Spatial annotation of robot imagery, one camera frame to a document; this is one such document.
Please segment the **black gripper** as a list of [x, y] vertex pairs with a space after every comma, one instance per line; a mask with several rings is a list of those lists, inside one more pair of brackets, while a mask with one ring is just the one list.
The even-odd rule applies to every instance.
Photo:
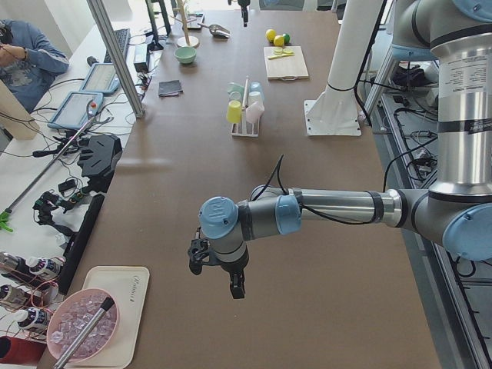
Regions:
[[199, 275], [204, 266], [220, 266], [230, 275], [230, 292], [234, 299], [245, 298], [244, 268], [249, 262], [248, 249], [245, 243], [239, 257], [233, 261], [222, 261], [218, 253], [210, 246], [207, 238], [196, 238], [191, 241], [188, 249], [188, 266], [192, 274]]

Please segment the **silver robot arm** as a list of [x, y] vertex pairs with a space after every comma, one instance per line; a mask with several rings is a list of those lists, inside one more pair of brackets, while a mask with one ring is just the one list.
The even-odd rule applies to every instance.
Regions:
[[342, 224], [405, 228], [471, 260], [491, 256], [491, 3], [399, 1], [392, 55], [439, 62], [437, 179], [427, 189], [327, 191], [254, 189], [251, 199], [207, 200], [199, 211], [189, 268], [229, 273], [242, 298], [247, 243], [289, 234], [310, 215]]

